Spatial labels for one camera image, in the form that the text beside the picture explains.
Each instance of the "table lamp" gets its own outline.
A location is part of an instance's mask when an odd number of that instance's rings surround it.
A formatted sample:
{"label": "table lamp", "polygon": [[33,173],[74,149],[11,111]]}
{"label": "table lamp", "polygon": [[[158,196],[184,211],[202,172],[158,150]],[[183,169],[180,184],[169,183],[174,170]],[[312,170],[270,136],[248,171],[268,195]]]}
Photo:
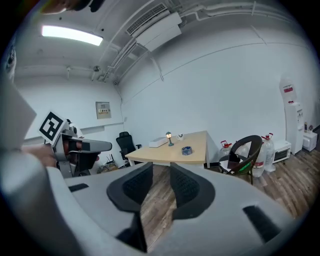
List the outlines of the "table lamp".
{"label": "table lamp", "polygon": [[171,132],[168,131],[165,135],[169,139],[169,142],[170,142],[168,146],[169,147],[173,146],[174,144],[171,142],[171,137],[172,137]]}

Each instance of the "ceiling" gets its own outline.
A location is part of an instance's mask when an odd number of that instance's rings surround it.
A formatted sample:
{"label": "ceiling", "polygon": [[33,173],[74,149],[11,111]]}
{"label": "ceiling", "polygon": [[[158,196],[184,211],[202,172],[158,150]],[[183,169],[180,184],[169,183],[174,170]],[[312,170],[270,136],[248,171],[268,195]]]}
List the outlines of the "ceiling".
{"label": "ceiling", "polygon": [[[63,75],[67,74],[67,67],[70,67],[71,76],[91,78],[94,66],[98,65],[101,71],[95,74],[95,79],[105,75],[109,70],[107,77],[113,82],[119,79],[128,67],[145,53],[145,49],[136,47],[117,70],[108,68],[132,38],[126,33],[126,29],[152,7],[163,3],[170,12],[183,13],[199,4],[212,6],[236,2],[253,3],[253,0],[106,0],[102,7],[94,13],[88,7],[81,11],[65,11],[60,14],[35,13],[32,20],[17,36],[15,76]],[[274,2],[270,0],[263,2],[274,5]],[[128,20],[138,9],[141,10],[131,20]],[[196,20],[194,15],[184,19],[182,19],[183,24],[187,22],[186,25]],[[95,46],[70,39],[43,37],[41,35],[42,25],[61,26],[93,33],[103,37],[103,41],[100,46]]]}

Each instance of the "white wall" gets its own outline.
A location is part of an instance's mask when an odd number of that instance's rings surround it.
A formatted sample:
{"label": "white wall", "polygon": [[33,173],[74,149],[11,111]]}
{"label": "white wall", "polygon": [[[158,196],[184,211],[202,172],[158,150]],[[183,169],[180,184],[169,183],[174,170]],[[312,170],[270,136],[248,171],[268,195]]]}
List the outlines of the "white wall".
{"label": "white wall", "polygon": [[147,58],[120,82],[124,128],[144,146],[167,131],[207,130],[215,143],[211,161],[223,140],[269,132],[285,139],[284,72],[295,82],[305,120],[316,127],[319,64],[309,47],[297,26],[276,19],[230,15],[195,22],[153,52],[164,82]]}
{"label": "white wall", "polygon": [[[108,161],[113,155],[116,163],[123,165],[121,150],[116,142],[124,131],[121,114],[121,97],[109,83],[91,82],[89,79],[59,76],[16,78],[18,90],[37,116],[27,135],[27,141],[39,141],[39,127],[50,110],[76,123],[90,140],[108,141],[112,150],[102,152],[97,165]],[[110,102],[111,118],[97,119],[96,102]]]}

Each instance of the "wooden floor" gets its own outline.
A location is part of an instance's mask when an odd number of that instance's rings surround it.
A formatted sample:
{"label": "wooden floor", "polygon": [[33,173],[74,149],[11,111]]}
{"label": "wooden floor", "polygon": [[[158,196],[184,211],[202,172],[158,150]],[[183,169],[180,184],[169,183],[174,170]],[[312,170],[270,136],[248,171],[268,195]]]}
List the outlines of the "wooden floor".
{"label": "wooden floor", "polygon": [[[308,211],[318,196],[320,185],[320,152],[302,150],[288,160],[276,163],[276,171],[264,171],[254,178],[253,185],[277,201],[296,218]],[[170,186],[169,167],[153,166],[153,185],[141,208],[141,220],[148,251],[156,246],[169,230],[176,208],[175,194]],[[250,182],[249,176],[240,176]]]}

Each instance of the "fluorescent light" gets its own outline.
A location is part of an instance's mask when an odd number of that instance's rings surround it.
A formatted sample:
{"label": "fluorescent light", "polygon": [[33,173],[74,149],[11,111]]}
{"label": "fluorescent light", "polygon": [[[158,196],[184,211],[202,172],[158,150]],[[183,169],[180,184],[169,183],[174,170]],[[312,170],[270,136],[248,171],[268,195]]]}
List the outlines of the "fluorescent light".
{"label": "fluorescent light", "polygon": [[42,35],[44,37],[78,40],[95,46],[99,46],[103,40],[100,36],[61,26],[44,25],[42,26]]}

